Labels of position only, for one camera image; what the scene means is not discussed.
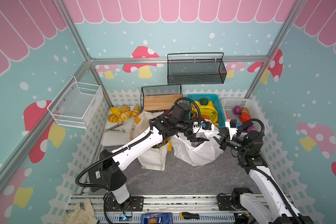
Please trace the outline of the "white plastic grocery bag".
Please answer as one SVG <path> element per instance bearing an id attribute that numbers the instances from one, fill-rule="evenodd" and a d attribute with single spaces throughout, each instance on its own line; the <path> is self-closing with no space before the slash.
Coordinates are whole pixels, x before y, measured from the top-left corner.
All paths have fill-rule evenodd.
<path id="1" fill-rule="evenodd" d="M 190 142 L 182 133 L 173 136 L 171 139 L 174 156 L 192 166 L 202 166 L 215 161 L 223 150 L 214 139 L 219 134 L 219 129 L 214 127 L 213 131 L 197 133 L 197 137 L 205 138 L 204 142 Z"/>

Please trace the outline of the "white canvas tote bag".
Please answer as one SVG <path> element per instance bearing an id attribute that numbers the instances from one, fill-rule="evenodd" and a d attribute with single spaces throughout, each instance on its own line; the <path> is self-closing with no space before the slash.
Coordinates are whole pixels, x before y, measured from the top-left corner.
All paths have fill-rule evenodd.
<path id="1" fill-rule="evenodd" d="M 142 134 L 147 128 L 149 128 L 149 120 L 155 118 L 156 116 L 162 114 L 162 112 L 141 112 L 134 120 L 132 129 L 130 132 L 130 140 L 138 137 Z M 162 141 L 155 146 L 151 147 L 145 151 L 142 155 L 138 157 L 143 169 L 164 171 L 166 165 L 166 156 L 168 151 L 171 150 L 170 138 L 165 141 Z"/>

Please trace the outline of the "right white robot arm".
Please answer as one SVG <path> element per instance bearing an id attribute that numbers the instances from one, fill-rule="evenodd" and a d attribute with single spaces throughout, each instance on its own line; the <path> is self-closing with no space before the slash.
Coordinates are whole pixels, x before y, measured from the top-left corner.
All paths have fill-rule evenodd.
<path id="1" fill-rule="evenodd" d="M 220 138 L 216 139 L 220 148 L 237 151 L 238 165 L 255 182 L 267 203 L 263 205 L 248 188 L 237 188 L 232 192 L 231 205 L 247 210 L 259 224 L 313 223 L 288 200 L 261 156 L 264 131 L 264 124 L 259 119 L 250 119 L 243 124 L 228 119 L 225 129 L 220 130 Z"/>

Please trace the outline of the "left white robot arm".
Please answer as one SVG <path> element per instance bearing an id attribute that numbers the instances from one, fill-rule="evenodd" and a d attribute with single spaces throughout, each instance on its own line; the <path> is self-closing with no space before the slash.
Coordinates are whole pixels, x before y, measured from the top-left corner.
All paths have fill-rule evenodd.
<path id="1" fill-rule="evenodd" d="M 123 171 L 137 157 L 152 146 L 167 140 L 169 137 L 182 133 L 193 142 L 206 141 L 205 138 L 196 137 L 197 133 L 212 133 L 214 127 L 211 121 L 202 118 L 199 106 L 187 97 L 177 99 L 173 106 L 165 113 L 148 121 L 148 128 L 128 144 L 110 152 L 105 158 L 85 168 L 75 179 L 79 187 L 101 188 L 113 194 L 120 205 L 130 199 L 126 182 L 127 177 Z M 104 183 L 90 182 L 85 184 L 80 179 L 90 170 L 98 171 L 99 178 Z"/>

